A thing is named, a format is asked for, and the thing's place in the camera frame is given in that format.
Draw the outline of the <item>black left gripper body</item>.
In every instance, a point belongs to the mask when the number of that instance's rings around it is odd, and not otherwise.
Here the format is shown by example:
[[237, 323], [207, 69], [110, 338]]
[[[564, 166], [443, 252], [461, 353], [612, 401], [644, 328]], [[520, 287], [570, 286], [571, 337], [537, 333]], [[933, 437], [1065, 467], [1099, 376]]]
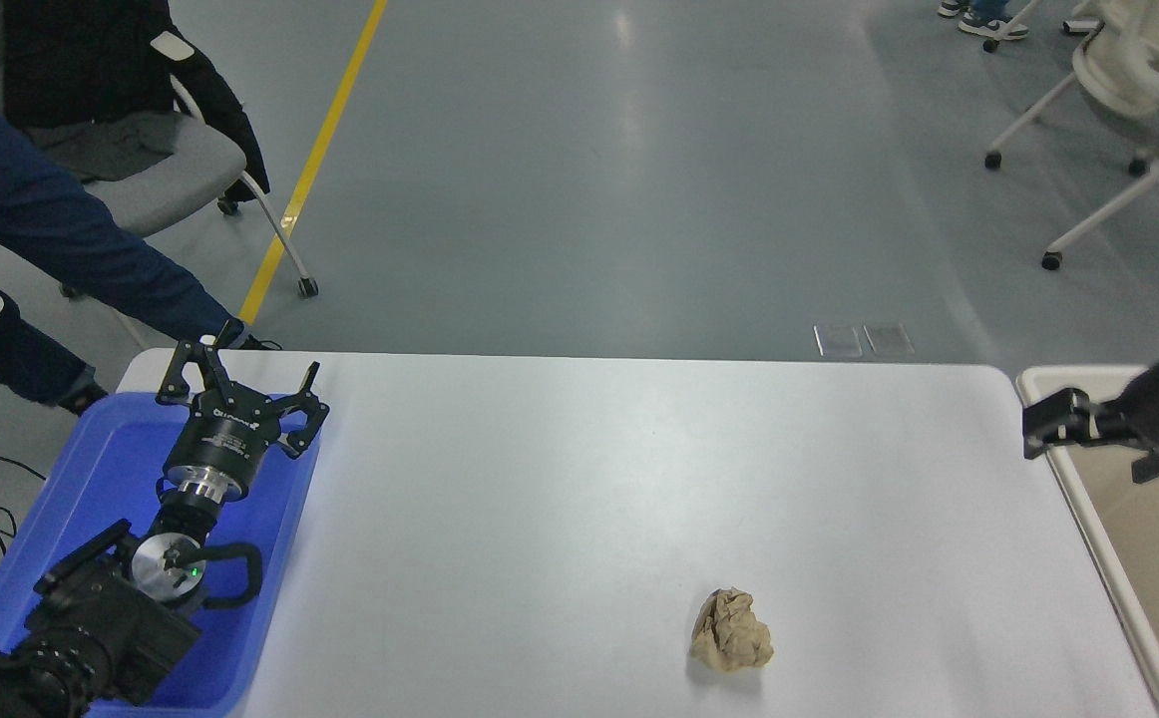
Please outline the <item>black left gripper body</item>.
[[250, 489], [279, 435], [279, 419], [269, 408], [270, 401], [272, 397], [252, 390], [241, 390], [232, 402], [218, 392], [195, 396], [191, 418], [165, 460], [165, 477], [181, 483], [191, 470], [213, 470], [228, 478], [232, 489]]

